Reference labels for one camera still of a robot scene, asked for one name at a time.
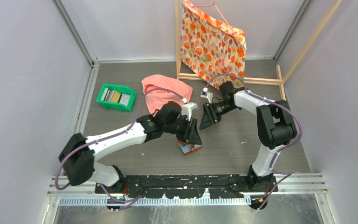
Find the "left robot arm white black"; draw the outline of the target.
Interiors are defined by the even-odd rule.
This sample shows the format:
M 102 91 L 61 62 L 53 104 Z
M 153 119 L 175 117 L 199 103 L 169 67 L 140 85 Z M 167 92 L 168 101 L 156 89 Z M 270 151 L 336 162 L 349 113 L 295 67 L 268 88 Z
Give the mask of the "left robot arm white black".
M 124 189 L 120 170 L 98 161 L 103 157 L 132 145 L 143 144 L 160 138 L 168 133 L 188 145 L 202 145 L 197 130 L 197 119 L 192 118 L 196 103 L 183 106 L 170 101 L 152 115 L 144 115 L 133 123 L 95 136 L 84 137 L 73 134 L 58 156 L 68 178 L 68 185 L 78 186 L 91 181 L 106 186 L 111 192 L 119 193 Z

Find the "green card tray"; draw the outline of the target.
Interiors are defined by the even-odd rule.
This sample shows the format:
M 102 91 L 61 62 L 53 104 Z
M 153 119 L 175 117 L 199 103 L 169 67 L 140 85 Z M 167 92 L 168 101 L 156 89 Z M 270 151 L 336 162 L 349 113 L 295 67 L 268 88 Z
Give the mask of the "green card tray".
M 129 86 L 104 83 L 96 98 L 103 109 L 132 111 L 137 93 Z

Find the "stack of cards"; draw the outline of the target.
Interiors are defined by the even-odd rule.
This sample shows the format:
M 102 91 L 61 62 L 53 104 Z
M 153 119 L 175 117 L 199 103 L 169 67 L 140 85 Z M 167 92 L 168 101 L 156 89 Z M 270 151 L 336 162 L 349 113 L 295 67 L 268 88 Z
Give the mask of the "stack of cards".
M 111 102 L 111 103 L 118 103 L 124 106 L 127 106 L 130 102 L 131 95 L 129 94 L 122 94 L 116 90 L 110 90 L 105 88 L 102 96 L 100 98 L 101 101 Z

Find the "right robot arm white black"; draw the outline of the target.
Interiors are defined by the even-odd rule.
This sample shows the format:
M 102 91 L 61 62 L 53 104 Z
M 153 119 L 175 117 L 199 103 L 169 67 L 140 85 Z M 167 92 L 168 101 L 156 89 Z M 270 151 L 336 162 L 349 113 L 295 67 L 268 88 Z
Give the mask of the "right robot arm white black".
M 201 97 L 208 99 L 203 105 L 203 117 L 199 129 L 203 130 L 221 121 L 224 114 L 245 109 L 256 116 L 257 133 L 261 143 L 254 163 L 249 167 L 247 185 L 252 191 L 260 191 L 272 180 L 273 165 L 279 150 L 297 136 L 297 128 L 289 104 L 285 100 L 271 101 L 257 96 L 245 87 L 234 88 L 227 81 L 220 86 L 222 100 L 213 102 L 213 94 L 203 88 Z

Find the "brown leather card holder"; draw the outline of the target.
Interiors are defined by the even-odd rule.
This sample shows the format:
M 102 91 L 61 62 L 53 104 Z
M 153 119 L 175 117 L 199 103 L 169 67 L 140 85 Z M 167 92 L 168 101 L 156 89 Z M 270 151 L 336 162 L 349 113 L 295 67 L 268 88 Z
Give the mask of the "brown leather card holder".
M 182 151 L 182 154 L 184 156 L 189 155 L 191 153 L 197 152 L 203 148 L 202 145 L 197 144 L 187 144 L 185 142 L 182 142 L 180 140 L 177 140 L 180 150 Z

